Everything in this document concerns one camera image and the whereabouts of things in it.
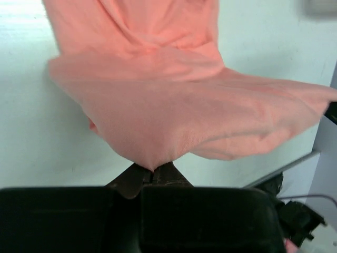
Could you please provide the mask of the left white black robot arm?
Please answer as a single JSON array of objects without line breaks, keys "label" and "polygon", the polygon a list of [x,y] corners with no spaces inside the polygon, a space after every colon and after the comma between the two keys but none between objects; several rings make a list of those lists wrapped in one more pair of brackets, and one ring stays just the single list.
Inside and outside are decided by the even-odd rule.
[{"label": "left white black robot arm", "polygon": [[103,187],[1,190],[1,252],[295,252],[325,220],[256,188],[198,188],[173,163]]}]

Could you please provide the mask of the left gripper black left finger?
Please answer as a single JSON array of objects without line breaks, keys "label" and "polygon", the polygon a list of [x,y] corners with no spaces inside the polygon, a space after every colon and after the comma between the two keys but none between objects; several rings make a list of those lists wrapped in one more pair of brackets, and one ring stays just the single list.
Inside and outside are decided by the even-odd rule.
[{"label": "left gripper black left finger", "polygon": [[1,190],[1,252],[139,252],[133,164],[105,186]]}]

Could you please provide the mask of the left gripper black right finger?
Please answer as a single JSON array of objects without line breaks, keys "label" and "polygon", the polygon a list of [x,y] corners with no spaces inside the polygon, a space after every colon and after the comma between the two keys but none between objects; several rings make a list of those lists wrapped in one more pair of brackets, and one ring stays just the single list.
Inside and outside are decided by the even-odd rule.
[{"label": "left gripper black right finger", "polygon": [[193,187],[173,163],[140,193],[142,252],[285,252],[277,213],[256,189]]}]

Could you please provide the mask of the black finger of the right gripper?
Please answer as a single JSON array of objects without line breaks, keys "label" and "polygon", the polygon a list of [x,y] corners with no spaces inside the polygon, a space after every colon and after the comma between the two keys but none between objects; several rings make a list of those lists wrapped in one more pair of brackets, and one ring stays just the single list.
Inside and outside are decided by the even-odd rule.
[{"label": "black finger of the right gripper", "polygon": [[337,102],[331,102],[324,114],[330,121],[337,123]]}]

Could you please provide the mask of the salmon pink t shirt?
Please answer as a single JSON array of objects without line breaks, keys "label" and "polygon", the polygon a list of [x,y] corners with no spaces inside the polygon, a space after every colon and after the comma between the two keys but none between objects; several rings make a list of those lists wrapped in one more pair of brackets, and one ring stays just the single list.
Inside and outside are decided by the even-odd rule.
[{"label": "salmon pink t shirt", "polygon": [[186,153],[235,160],[317,124],[336,90],[228,69],[218,1],[45,1],[50,78],[90,129],[149,170]]}]

